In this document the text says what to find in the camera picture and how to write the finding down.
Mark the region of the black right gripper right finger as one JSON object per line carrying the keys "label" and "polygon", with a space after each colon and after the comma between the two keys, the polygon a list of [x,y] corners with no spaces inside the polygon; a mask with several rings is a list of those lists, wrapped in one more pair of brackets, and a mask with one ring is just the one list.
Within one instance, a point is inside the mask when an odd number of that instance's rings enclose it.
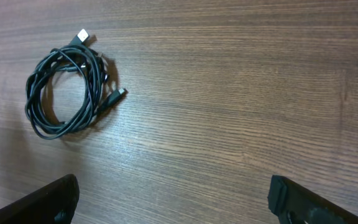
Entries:
{"label": "black right gripper right finger", "polygon": [[358,216],[287,177],[273,175],[268,208],[280,224],[358,224]]}

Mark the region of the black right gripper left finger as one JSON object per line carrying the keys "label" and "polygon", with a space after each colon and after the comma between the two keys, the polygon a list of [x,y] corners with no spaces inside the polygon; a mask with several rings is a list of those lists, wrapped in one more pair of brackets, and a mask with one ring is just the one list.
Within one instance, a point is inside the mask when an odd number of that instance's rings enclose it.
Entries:
{"label": "black right gripper left finger", "polygon": [[75,175],[58,180],[0,209],[0,224],[71,223],[80,197]]}

